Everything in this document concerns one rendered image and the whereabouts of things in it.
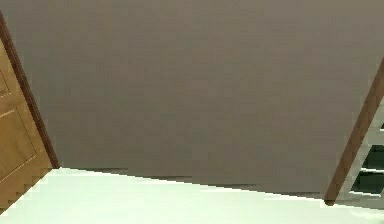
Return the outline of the brown wooden room door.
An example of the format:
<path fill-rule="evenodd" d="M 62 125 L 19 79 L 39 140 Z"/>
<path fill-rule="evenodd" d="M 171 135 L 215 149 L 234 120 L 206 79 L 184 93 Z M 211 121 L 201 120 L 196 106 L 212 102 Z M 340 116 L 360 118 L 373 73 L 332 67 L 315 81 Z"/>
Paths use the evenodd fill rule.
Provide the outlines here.
<path fill-rule="evenodd" d="M 60 167 L 0 12 L 0 215 Z"/>

